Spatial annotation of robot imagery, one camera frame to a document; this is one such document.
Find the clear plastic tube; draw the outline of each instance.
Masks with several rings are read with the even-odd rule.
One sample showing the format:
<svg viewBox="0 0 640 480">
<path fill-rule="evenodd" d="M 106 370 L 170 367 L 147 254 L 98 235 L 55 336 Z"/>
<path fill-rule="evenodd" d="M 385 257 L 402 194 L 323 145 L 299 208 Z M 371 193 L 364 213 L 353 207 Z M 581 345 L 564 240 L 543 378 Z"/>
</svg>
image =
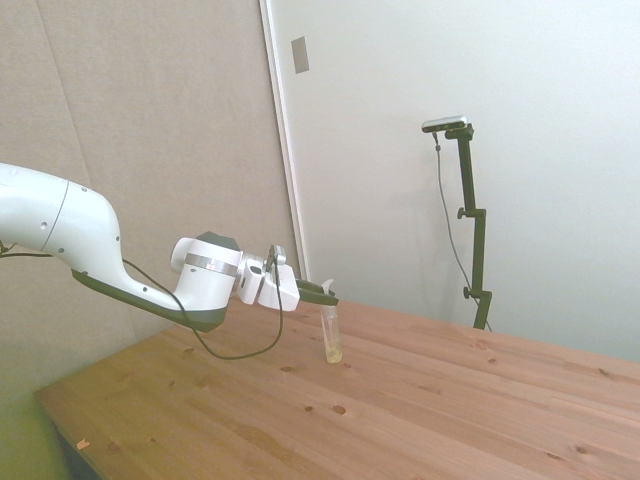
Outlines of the clear plastic tube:
<svg viewBox="0 0 640 480">
<path fill-rule="evenodd" d="M 322 306 L 322 333 L 327 362 L 338 363 L 342 360 L 342 341 L 340 340 L 340 321 L 338 307 Z"/>
</svg>

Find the table surface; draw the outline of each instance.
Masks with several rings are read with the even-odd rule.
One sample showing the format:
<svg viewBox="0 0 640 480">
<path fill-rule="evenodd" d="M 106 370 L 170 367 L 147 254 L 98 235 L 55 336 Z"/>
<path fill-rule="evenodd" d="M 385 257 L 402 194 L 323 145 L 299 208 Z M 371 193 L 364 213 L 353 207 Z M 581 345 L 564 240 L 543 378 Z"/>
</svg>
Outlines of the table surface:
<svg viewBox="0 0 640 480">
<path fill-rule="evenodd" d="M 340 302 L 343 361 L 319 308 L 270 352 L 211 357 L 172 327 L 37 392 L 114 479 L 640 479 L 640 364 Z M 204 335 L 259 349 L 278 314 L 232 301 Z"/>
</svg>

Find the metal bracket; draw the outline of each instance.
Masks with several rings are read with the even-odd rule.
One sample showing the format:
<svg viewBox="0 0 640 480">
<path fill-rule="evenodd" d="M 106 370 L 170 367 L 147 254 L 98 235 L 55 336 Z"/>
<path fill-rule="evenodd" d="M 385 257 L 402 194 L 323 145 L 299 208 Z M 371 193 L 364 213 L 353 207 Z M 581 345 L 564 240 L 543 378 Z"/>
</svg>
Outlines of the metal bracket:
<svg viewBox="0 0 640 480">
<path fill-rule="evenodd" d="M 458 154 L 460 156 L 460 174 L 462 176 L 462 193 L 464 207 L 458 210 L 458 219 L 462 217 L 473 218 L 475 227 L 473 232 L 473 270 L 471 272 L 471 290 L 464 287 L 464 298 L 478 300 L 478 310 L 473 322 L 474 328 L 484 330 L 487 324 L 487 315 L 491 305 L 492 293 L 482 289 L 484 275 L 484 239 L 487 225 L 487 211 L 476 208 L 476 198 L 473 188 L 473 171 L 471 169 L 471 147 L 469 142 L 473 139 L 473 125 L 470 123 L 462 128 L 447 130 L 445 138 L 458 141 Z"/>
</svg>

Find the beige wall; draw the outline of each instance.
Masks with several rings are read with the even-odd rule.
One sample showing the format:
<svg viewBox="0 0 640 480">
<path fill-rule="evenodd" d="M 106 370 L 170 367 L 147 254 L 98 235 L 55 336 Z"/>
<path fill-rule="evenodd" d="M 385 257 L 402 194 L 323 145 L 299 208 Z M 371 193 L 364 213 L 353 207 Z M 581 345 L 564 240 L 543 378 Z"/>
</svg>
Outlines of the beige wall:
<svg viewBox="0 0 640 480">
<path fill-rule="evenodd" d="M 0 162 L 104 194 L 171 288 L 173 245 L 207 230 L 298 268 L 257 0 L 4 0 Z M 169 322 L 56 259 L 4 259 L 0 285 L 0 477 L 66 478 L 33 391 Z"/>
</svg>

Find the black cable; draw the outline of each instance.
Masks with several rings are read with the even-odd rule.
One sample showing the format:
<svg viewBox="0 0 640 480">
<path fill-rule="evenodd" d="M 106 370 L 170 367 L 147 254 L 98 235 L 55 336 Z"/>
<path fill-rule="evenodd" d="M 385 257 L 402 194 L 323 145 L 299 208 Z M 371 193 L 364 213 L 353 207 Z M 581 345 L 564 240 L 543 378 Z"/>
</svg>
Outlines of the black cable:
<svg viewBox="0 0 640 480">
<path fill-rule="evenodd" d="M 278 295 L 278 306 L 280 307 L 280 329 L 278 330 L 278 336 L 273 341 L 273 343 L 271 343 L 271 345 L 269 345 L 266 348 L 263 348 L 262 350 L 258 350 L 257 352 L 253 352 L 253 353 L 248 353 L 246 355 L 238 355 L 238 356 L 231 356 L 231 357 L 225 356 L 225 355 L 220 355 L 220 354 L 214 352 L 213 350 L 211 350 L 209 345 L 207 345 L 205 343 L 205 341 L 202 339 L 202 337 L 200 336 L 200 333 L 193 327 L 193 325 L 191 323 L 191 319 L 189 318 L 189 314 L 185 310 L 185 308 L 182 305 L 182 302 L 180 301 L 180 299 L 178 299 L 178 297 L 176 297 L 173 294 L 173 292 L 171 292 L 168 288 L 165 288 L 164 286 L 162 286 L 161 284 L 156 282 L 153 278 L 151 278 L 144 271 L 142 271 L 141 268 L 139 268 L 138 266 L 134 265 L 129 260 L 124 260 L 123 259 L 122 262 L 127 264 L 127 265 L 129 265 L 130 267 L 133 267 L 134 269 L 136 269 L 136 271 L 138 273 L 140 273 L 144 278 L 149 280 L 151 283 L 153 283 L 156 287 L 158 287 L 162 291 L 164 291 L 167 294 L 169 294 L 171 296 L 171 298 L 173 298 L 175 300 L 175 302 L 178 304 L 178 306 L 180 307 L 180 311 L 182 312 L 183 317 L 187 321 L 187 325 L 193 331 L 193 333 L 198 338 L 198 340 L 200 341 L 202 346 L 207 350 L 207 352 L 209 352 L 214 357 L 219 358 L 220 360 L 242 360 L 242 359 L 245 359 L 245 358 L 255 357 L 256 355 L 260 355 L 262 353 L 265 353 L 265 352 L 271 350 L 276 345 L 276 343 L 278 343 L 278 341 L 280 340 L 280 337 L 282 336 L 282 330 L 284 328 L 284 312 L 282 310 L 282 298 L 280 297 L 280 276 L 278 275 L 278 263 L 277 262 L 273 262 L 273 267 L 275 269 L 276 293 Z"/>
<path fill-rule="evenodd" d="M 0 255 L 0 258 L 9 258 L 9 257 L 53 257 L 53 255 L 49 255 L 48 253 L 5 253 Z"/>
<path fill-rule="evenodd" d="M 469 277 L 467 276 L 467 272 L 465 272 L 464 267 L 462 266 L 462 262 L 460 262 L 460 258 L 458 257 L 458 251 L 456 250 L 456 246 L 453 243 L 453 235 L 451 234 L 451 221 L 449 220 L 449 210 L 447 209 L 447 202 L 444 199 L 444 191 L 442 189 L 442 174 L 441 174 L 441 161 L 440 161 L 440 143 L 438 143 L 438 134 L 433 132 L 433 138 L 436 141 L 436 154 L 438 155 L 438 186 L 440 187 L 440 198 L 442 199 L 442 206 L 444 207 L 444 217 L 447 220 L 447 232 L 449 233 L 449 242 L 451 243 L 451 248 L 453 249 L 453 255 L 456 257 L 456 262 L 458 262 L 458 266 L 462 271 L 462 275 L 464 275 L 464 280 L 467 282 L 467 287 L 471 290 L 471 282 L 469 282 Z M 473 301 L 476 302 L 476 305 L 480 305 L 477 298 L 473 298 Z M 487 327 L 490 332 L 493 332 L 491 325 L 489 325 L 489 321 L 487 320 Z"/>
</svg>

